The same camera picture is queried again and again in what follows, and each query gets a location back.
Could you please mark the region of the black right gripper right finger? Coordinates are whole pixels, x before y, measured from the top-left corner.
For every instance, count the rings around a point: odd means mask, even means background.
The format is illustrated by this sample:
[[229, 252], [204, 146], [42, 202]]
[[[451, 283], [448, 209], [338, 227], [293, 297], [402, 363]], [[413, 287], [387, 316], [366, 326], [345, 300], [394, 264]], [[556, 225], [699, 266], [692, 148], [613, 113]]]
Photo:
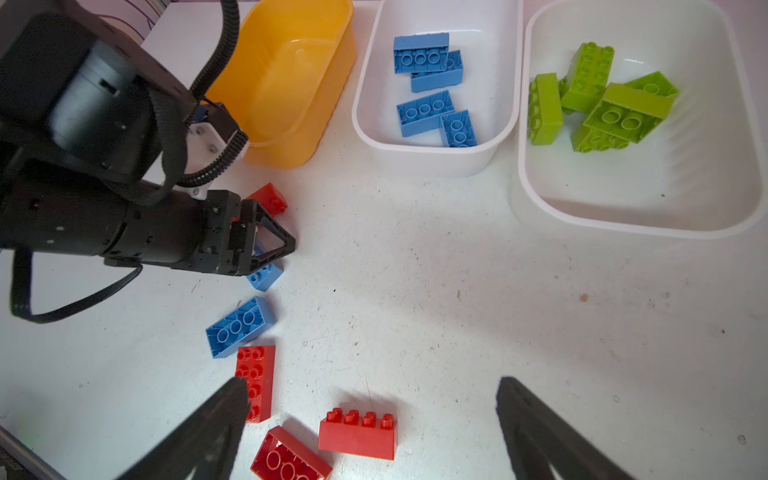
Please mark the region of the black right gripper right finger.
[[500, 380], [496, 412], [518, 479], [629, 479], [514, 377]]

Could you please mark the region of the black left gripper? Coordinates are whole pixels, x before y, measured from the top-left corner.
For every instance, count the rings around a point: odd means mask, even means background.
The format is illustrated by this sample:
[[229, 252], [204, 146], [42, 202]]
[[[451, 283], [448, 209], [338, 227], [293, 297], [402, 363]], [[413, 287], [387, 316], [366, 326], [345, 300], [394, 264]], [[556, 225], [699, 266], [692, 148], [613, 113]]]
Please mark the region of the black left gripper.
[[172, 193], [125, 217], [125, 258], [220, 275], [255, 273], [296, 249], [296, 239], [255, 200], [214, 190], [205, 200]]

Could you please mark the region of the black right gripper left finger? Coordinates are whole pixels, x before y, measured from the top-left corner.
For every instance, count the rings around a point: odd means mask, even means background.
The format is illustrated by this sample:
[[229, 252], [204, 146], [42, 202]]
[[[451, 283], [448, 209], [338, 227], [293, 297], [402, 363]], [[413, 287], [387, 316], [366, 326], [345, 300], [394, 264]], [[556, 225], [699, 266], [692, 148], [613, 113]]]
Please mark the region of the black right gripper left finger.
[[246, 380], [231, 378], [121, 477], [228, 479], [249, 411]]

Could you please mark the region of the red lego brick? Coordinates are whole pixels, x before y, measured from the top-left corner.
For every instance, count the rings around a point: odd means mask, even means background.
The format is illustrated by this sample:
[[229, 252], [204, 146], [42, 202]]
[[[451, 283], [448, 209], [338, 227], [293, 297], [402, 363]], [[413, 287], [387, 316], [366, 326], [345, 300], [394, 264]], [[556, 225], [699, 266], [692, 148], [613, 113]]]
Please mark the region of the red lego brick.
[[398, 422], [392, 414], [334, 408], [320, 422], [318, 449], [394, 461]]
[[288, 208], [284, 195], [272, 183], [259, 188], [247, 200], [259, 203], [272, 217], [284, 213]]
[[235, 375], [247, 382], [248, 423], [261, 423], [271, 417], [275, 354], [275, 346], [238, 349]]
[[265, 480], [324, 480], [333, 470], [280, 426], [266, 433], [250, 469]]

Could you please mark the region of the blue lego brick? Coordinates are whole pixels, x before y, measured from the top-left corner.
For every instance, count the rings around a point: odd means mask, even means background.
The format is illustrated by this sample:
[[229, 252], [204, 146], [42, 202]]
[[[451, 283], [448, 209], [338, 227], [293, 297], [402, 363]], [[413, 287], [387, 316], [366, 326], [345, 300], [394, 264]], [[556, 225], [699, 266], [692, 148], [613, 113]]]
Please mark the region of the blue lego brick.
[[459, 85], [463, 81], [463, 72], [461, 51], [450, 51], [444, 71], [411, 74], [411, 92], [420, 93]]
[[393, 42], [394, 73], [434, 73], [447, 69], [447, 32], [398, 36]]
[[455, 107], [448, 90], [411, 100], [397, 106], [401, 134], [415, 136], [439, 128], [440, 117], [454, 113]]
[[214, 359], [226, 358], [275, 324], [265, 298], [255, 296], [206, 329]]
[[470, 148], [478, 145], [468, 110], [442, 115], [439, 132], [444, 147]]
[[247, 276], [248, 281], [254, 289], [260, 292], [267, 292], [282, 276], [283, 270], [279, 265], [270, 263], [256, 272]]

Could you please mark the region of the green lego brick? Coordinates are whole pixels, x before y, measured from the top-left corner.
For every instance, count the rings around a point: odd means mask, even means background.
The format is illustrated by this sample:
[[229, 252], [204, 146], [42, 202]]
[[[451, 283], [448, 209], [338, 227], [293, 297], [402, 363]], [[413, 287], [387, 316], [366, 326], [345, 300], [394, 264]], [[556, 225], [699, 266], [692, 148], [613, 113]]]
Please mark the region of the green lego brick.
[[527, 132], [535, 146], [551, 145], [564, 125], [555, 73], [538, 74], [529, 86]]
[[668, 99], [676, 99], [680, 90], [660, 71], [625, 83], [625, 86]]
[[631, 143], [640, 143], [667, 119], [673, 99], [610, 83], [583, 125], [615, 128]]
[[630, 141], [618, 134], [615, 128], [597, 128], [581, 125], [570, 136], [573, 150], [577, 153], [623, 150]]
[[615, 49], [595, 42], [582, 43], [568, 73], [559, 82], [561, 106], [566, 114], [589, 113], [607, 87]]

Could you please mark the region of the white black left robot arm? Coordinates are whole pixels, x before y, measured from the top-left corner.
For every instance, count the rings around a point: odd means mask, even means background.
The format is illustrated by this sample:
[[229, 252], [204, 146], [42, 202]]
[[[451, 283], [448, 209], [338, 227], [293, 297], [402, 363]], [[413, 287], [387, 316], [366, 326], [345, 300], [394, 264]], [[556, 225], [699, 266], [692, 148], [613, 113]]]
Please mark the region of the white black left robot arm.
[[[248, 138], [207, 91], [240, 26], [221, 5], [218, 44], [190, 86], [75, 1], [1, 5], [1, 246], [14, 254], [9, 307], [35, 324], [91, 308], [147, 266], [245, 276], [291, 254], [263, 205], [191, 191]], [[32, 310], [37, 252], [99, 256], [126, 276], [71, 304]]]

